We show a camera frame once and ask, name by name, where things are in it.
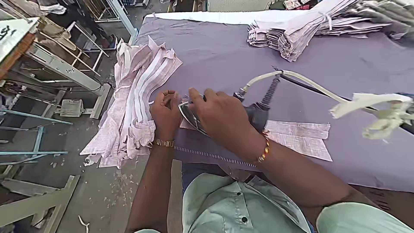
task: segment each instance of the stack of fabric pieces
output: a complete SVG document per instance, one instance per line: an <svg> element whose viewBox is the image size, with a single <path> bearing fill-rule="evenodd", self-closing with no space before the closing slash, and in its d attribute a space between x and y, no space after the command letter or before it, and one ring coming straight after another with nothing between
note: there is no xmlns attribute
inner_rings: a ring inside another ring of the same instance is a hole
<svg viewBox="0 0 414 233"><path fill-rule="evenodd" d="M91 165L120 168L126 159L148 155L154 140L155 124L149 112L151 93L162 86L182 64L173 49L158 46L149 36L148 44L117 45L114 102L98 133L82 150Z"/></svg>
<svg viewBox="0 0 414 233"><path fill-rule="evenodd" d="M352 37L367 38L366 33L378 32L391 23L372 23L370 18L348 17L333 19L331 26L323 23L315 35L339 36L350 34Z"/></svg>
<svg viewBox="0 0 414 233"><path fill-rule="evenodd" d="M386 24L369 22L370 18L360 17L361 21L346 23L349 10L359 0L329 0L318 3L314 8L303 15L299 15L286 22L256 22L249 26L248 43L253 46L269 46L280 51L283 58L296 61L308 45L312 37L318 32L326 33L335 28L335 35L344 33L366 33L380 30Z"/></svg>
<svg viewBox="0 0 414 233"><path fill-rule="evenodd" d="M393 39L400 39L412 31L414 5L407 0L363 0L348 9L346 14L371 18L375 23L389 23L385 28Z"/></svg>
<svg viewBox="0 0 414 233"><path fill-rule="evenodd" d="M330 127L330 124L268 120L265 132L270 140L291 148L302 155L332 162L331 155L323 142L323 139L328 138ZM180 128L196 130L186 120L181 122Z"/></svg>

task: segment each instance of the purple cloth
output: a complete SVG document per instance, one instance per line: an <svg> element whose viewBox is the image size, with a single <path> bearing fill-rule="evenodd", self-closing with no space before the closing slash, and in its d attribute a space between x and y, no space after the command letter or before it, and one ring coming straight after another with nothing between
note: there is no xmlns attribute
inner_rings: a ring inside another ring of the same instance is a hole
<svg viewBox="0 0 414 233"><path fill-rule="evenodd" d="M189 87L199 91L210 87L231 95L251 78L272 72L272 66L298 72L347 98L354 92L413 93L414 49L400 47L382 33L370 34L368 39L315 37L292 63L273 49L250 47L247 33L247 25L146 18L138 44L146 44L150 35L157 43L166 42L169 49L174 49L183 65L161 89L177 90L182 95L188 93ZM271 81L269 78L254 84L243 104L261 100ZM159 91L155 90L150 100ZM325 144L333 162L310 158L312 161L347 183L414 192L414 136L396 129L388 143L365 139L362 129L375 117L356 111L335 120L328 112L335 104L326 96L281 80L270 105L269 119L330 123ZM180 129L176 144L236 159L210 138L192 130ZM205 156L177 150L176 157L184 162L205 162ZM217 161L209 159L208 163Z"/></svg>

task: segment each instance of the bracelet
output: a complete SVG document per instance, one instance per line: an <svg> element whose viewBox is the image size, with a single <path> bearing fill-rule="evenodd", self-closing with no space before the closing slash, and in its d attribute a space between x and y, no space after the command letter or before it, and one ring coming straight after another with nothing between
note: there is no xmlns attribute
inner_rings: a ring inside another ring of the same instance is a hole
<svg viewBox="0 0 414 233"><path fill-rule="evenodd" d="M263 136L266 139L266 147L265 147L265 151L263 152L263 154L261 156L258 157L258 162L262 163L265 159L266 159L266 155L269 153L269 138L263 134Z"/></svg>
<svg viewBox="0 0 414 233"><path fill-rule="evenodd" d="M155 145L159 145L159 146L174 147L174 141L164 141L164 140L157 138L154 141L154 143Z"/></svg>

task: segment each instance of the floor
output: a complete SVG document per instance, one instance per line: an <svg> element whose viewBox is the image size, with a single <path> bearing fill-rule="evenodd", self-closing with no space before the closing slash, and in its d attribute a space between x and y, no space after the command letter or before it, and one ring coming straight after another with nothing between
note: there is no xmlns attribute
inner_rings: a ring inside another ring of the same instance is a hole
<svg viewBox="0 0 414 233"><path fill-rule="evenodd" d="M151 0L146 9L128 8L132 24L140 28L143 17L152 12L166 12L168 5L161 5L158 0ZM116 35L128 41L126 29L114 25L106 25ZM113 65L116 62L114 54L104 58L98 68L103 74L104 82L113 83ZM84 107L90 108L95 96L90 93L72 92L65 97L82 98ZM46 104L36 102L33 114L41 114ZM86 146L98 130L99 120L87 115L73 118L62 118L73 122L73 125L55 124L45 127L40 150L67 150L68 154L59 156L48 155L39 159L38 163L27 164L18 174L17 179L53 187L64 187L69 175L81 175L69 206L60 222L57 232L85 232L85 227L79 222L78 215L85 223L90 223L89 231L123 232L128 220L132 200L140 182L148 157L130 160L118 170L115 167L97 168L97 164L85 167L86 156L79 152ZM44 123L41 120L27 118L23 127L32 127ZM13 142L0 145L0 150L32 150L36 132L17 132ZM181 162L175 160L172 168L172 188L168 211L168 231L182 232L181 226L182 185ZM27 228L28 219L16 224L17 229L25 232L36 232Z"/></svg>

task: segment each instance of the gold watch strap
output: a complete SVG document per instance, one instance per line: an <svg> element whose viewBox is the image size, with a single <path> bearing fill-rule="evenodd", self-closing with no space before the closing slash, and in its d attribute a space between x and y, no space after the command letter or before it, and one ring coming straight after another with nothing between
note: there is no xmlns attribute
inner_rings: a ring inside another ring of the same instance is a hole
<svg viewBox="0 0 414 233"><path fill-rule="evenodd" d="M165 146L165 147L174 147L174 141L164 141L159 138L155 139L155 145Z"/></svg>

